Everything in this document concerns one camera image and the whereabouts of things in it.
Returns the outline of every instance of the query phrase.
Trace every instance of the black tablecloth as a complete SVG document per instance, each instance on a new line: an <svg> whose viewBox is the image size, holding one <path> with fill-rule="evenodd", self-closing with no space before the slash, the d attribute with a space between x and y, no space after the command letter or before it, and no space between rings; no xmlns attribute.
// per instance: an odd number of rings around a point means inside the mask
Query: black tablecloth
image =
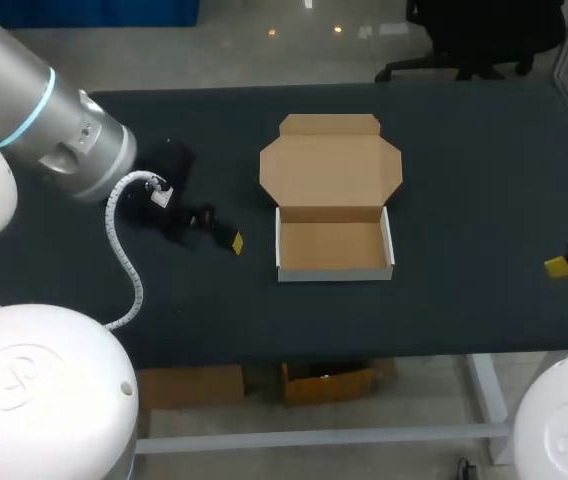
<svg viewBox="0 0 568 480"><path fill-rule="evenodd" d="M189 199L215 203L245 237L235 257L210 240L189 252L120 225L146 292L137 319L116 331L136 367L568 349L568 281L543 268L568 240L568 110L552 86L398 82L95 99L142 150L169 138L192 147ZM276 283L258 160L291 112L373 113L402 150L392 281ZM0 236L0 303L61 305L104 323L126 312L132 289L103 208L16 176L18 211Z"/></svg>

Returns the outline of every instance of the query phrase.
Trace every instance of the black chair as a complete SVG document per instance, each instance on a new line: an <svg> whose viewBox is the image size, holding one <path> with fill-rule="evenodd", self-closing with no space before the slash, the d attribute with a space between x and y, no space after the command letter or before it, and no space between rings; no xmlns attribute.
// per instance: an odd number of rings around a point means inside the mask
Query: black chair
<svg viewBox="0 0 568 480"><path fill-rule="evenodd" d="M502 79L493 66L517 62L518 75L533 69L534 55L558 46L566 36L563 0L408 0L406 20L426 29L433 52L386 65L375 82L393 70L456 68L455 80L473 75Z"/></svg>

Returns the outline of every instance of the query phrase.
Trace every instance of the gray floor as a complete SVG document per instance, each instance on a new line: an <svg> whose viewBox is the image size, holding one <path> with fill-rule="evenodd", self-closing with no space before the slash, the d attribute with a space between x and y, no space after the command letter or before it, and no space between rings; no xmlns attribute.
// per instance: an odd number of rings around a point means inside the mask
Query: gray floor
<svg viewBox="0 0 568 480"><path fill-rule="evenodd" d="M425 31L405 22L404 5L404 0L202 0L194 28L14 33L87 91L371 82L387 62L430 49ZM547 74L554 57L539 56L536 72ZM510 74L512 68L500 70Z"/></svg>
<svg viewBox="0 0 568 480"><path fill-rule="evenodd" d="M542 353L494 355L509 405L517 401ZM356 402L284 408L249 396L234 406L154 411L152 437L253 433L321 428L463 424L478 421L464 359L415 357L397 360L399 378L381 382ZM291 479L450 480L460 456L480 465L484 480L515 480L511 467L492 467L483 441L428 442L339 447L300 447L146 457L137 480Z"/></svg>
<svg viewBox="0 0 568 480"><path fill-rule="evenodd" d="M22 30L15 35L70 82L88 91L371 82L392 60L421 56L430 43L404 22L404 0L202 0L188 29ZM555 52L538 57L550 71ZM500 67L509 73L512 66ZM451 72L405 78L449 81ZM509 404L522 394L542 354L496 355ZM202 435L292 429L412 426L478 420L463 359L398 360L399 379L370 398L285 409L259 397L237 406L155 411L151 435ZM138 480L217 478L449 480L459 456L484 480L515 479L490 467L482 442L283 448L148 457Z"/></svg>

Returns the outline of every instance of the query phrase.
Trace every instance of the brown cardboard box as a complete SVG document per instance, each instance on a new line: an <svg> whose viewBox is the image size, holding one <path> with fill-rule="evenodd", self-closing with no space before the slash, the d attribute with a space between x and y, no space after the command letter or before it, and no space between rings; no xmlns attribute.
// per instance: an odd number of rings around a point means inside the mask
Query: brown cardboard box
<svg viewBox="0 0 568 480"><path fill-rule="evenodd" d="M140 370L137 382L142 410L217 405L244 398L239 365Z"/></svg>
<svg viewBox="0 0 568 480"><path fill-rule="evenodd" d="M373 369L366 363L282 365L284 403L289 407L344 402L371 391Z"/></svg>
<svg viewBox="0 0 568 480"><path fill-rule="evenodd" d="M384 203L402 183L401 153L372 115L292 114L260 154L275 212L278 280L390 280Z"/></svg>

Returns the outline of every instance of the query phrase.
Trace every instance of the box lid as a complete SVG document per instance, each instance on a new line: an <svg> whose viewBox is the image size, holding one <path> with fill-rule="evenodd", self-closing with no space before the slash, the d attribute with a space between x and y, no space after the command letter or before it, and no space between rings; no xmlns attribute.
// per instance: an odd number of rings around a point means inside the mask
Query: box lid
<svg viewBox="0 0 568 480"><path fill-rule="evenodd" d="M379 134L373 115L291 114L260 154L260 183L281 207L382 206L402 157Z"/></svg>

